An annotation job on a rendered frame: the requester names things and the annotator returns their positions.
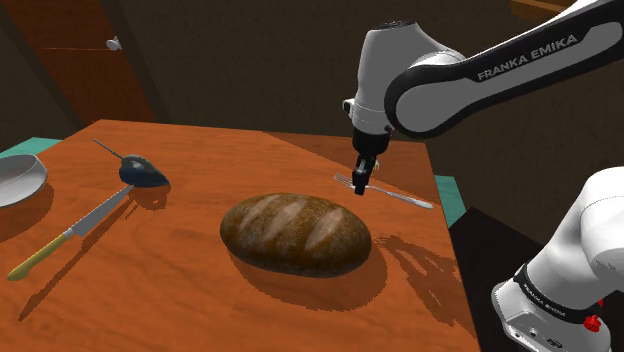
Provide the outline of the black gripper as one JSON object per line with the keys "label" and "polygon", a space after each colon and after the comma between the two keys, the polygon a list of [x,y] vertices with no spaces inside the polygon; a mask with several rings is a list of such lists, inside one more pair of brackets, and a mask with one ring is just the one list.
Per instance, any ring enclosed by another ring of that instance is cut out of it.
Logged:
{"label": "black gripper", "polygon": [[376,157],[383,154],[389,145],[391,133],[385,131],[382,134],[369,134],[353,129],[352,145],[359,157],[352,172],[352,185],[354,193],[362,196],[369,182],[369,170],[371,172],[380,169],[380,162],[376,158],[370,160],[365,157]]}

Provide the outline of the silver fork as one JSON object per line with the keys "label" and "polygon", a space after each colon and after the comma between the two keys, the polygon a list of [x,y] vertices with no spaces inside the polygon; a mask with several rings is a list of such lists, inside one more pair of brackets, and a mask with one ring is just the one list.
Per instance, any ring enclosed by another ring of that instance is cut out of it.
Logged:
{"label": "silver fork", "polygon": [[[356,187],[353,185],[353,181],[350,178],[346,177],[345,175],[342,175],[340,173],[335,173],[333,175],[333,179],[336,180],[337,182],[343,184],[344,186],[352,189],[352,190],[356,189]],[[396,193],[396,192],[387,191],[387,190],[384,190],[384,189],[376,187],[376,186],[368,185],[368,186],[366,186],[366,189],[375,190],[377,192],[386,194],[388,196],[400,199],[402,201],[405,201],[407,203],[410,203],[410,204],[413,204],[413,205],[416,205],[416,206],[419,206],[419,207],[422,207],[422,208],[425,208],[425,209],[432,209],[433,208],[433,205],[431,203],[429,203],[429,202],[425,202],[425,201],[422,201],[422,200],[419,200],[419,199],[416,199],[416,198],[413,198],[413,197],[409,197],[409,196],[406,196],[406,195],[402,195],[402,194],[399,194],[399,193]]]}

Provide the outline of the brown bread loaf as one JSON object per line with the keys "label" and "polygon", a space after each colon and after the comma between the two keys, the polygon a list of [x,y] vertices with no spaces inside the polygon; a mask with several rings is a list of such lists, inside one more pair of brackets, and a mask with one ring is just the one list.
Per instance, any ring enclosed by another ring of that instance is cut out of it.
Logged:
{"label": "brown bread loaf", "polygon": [[263,194],[236,204],[224,215],[220,235],[245,263],[306,277],[351,272],[372,248],[370,231],[350,210],[293,193]]}

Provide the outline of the dark robot stand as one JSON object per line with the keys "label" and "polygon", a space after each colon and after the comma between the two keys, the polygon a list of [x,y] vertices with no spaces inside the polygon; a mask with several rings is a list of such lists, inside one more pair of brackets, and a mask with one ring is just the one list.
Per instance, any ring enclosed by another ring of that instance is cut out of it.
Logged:
{"label": "dark robot stand", "polygon": [[474,207],[449,232],[481,352],[529,352],[504,333],[491,291],[542,245]]}

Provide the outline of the orange wooden table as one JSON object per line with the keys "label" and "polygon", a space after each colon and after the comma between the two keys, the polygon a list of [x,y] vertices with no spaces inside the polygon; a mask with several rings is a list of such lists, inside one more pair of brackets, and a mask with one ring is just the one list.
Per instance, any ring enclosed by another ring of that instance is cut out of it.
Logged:
{"label": "orange wooden table", "polygon": [[[121,156],[169,185],[135,187],[28,276],[7,275],[128,186]],[[0,210],[0,352],[479,352],[443,211],[334,179],[346,137],[101,120],[45,150],[43,192]],[[232,257],[224,214],[270,192],[337,202],[368,226],[369,260],[341,277]]]}

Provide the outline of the dark blue scoop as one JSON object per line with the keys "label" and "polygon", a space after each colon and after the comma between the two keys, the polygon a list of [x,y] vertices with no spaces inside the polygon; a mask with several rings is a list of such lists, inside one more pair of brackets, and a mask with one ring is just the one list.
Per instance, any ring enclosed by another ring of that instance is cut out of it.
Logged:
{"label": "dark blue scoop", "polygon": [[95,142],[120,159],[119,177],[122,182],[139,188],[153,188],[169,185],[170,182],[148,159],[128,154],[121,156],[95,139]]}

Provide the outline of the brown wooden door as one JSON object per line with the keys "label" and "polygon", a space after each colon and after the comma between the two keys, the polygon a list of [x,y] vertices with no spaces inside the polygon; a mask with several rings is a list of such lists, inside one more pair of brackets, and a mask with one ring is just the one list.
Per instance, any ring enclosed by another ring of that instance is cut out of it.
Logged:
{"label": "brown wooden door", "polygon": [[84,124],[155,120],[100,0],[0,0]]}

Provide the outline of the grey bowl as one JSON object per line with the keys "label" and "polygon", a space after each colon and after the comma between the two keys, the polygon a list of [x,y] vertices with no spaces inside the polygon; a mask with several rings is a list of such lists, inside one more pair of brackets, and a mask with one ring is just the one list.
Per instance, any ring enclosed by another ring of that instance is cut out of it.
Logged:
{"label": "grey bowl", "polygon": [[48,171],[36,155],[0,158],[0,208],[31,197],[44,186],[47,177]]}

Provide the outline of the yellow-handled knife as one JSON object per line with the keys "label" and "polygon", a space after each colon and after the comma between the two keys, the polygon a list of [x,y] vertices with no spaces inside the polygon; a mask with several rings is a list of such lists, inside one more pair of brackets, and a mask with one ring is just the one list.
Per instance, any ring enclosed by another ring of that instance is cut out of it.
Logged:
{"label": "yellow-handled knife", "polygon": [[50,256],[72,236],[85,236],[96,225],[98,225],[111,211],[113,211],[133,188],[133,185],[128,185],[112,195],[106,201],[101,203],[99,206],[86,214],[71,227],[66,229],[62,234],[57,236],[55,239],[50,241],[28,259],[24,260],[21,264],[11,270],[7,275],[7,280],[19,281],[26,278],[30,270],[34,266]]}

